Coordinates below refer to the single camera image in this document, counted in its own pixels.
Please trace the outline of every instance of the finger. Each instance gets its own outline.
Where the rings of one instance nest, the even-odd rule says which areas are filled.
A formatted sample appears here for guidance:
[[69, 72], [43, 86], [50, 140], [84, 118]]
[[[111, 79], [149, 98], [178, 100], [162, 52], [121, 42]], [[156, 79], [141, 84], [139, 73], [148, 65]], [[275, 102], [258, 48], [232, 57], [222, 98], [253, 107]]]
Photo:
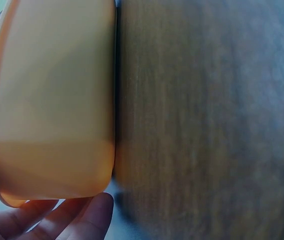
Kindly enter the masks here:
[[20, 208], [0, 212], [0, 234], [4, 239], [26, 232], [57, 204], [57, 200], [37, 200]]
[[92, 199], [67, 240], [103, 240], [111, 223], [113, 206], [112, 196], [108, 193], [98, 194]]
[[64, 240], [67, 239], [71, 233], [75, 230], [76, 224], [78, 221], [82, 218], [84, 213], [86, 212], [86, 209], [88, 208], [89, 204], [91, 203], [92, 198], [85, 204], [85, 206], [82, 208], [80, 213], [74, 218], [74, 220], [62, 231], [62, 233], [56, 238], [56, 240]]
[[65, 200], [58, 208], [47, 215], [34, 229], [22, 235], [19, 240], [55, 239], [78, 215], [89, 198]]

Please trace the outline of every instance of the plastic container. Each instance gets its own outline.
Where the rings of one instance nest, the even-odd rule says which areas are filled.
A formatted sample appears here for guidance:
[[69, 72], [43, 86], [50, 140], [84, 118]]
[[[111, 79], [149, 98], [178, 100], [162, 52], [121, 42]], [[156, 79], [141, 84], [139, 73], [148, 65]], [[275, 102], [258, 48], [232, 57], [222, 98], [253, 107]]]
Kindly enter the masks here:
[[114, 0], [10, 0], [0, 18], [0, 199], [94, 196], [114, 164]]

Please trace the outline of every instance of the wood grain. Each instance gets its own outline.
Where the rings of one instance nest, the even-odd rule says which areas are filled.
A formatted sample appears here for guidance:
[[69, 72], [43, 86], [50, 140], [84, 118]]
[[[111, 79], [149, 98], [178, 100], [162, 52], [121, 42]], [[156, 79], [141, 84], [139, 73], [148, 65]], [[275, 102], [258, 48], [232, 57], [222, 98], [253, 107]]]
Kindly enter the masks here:
[[115, 175], [153, 239], [284, 239], [284, 0], [122, 0]]

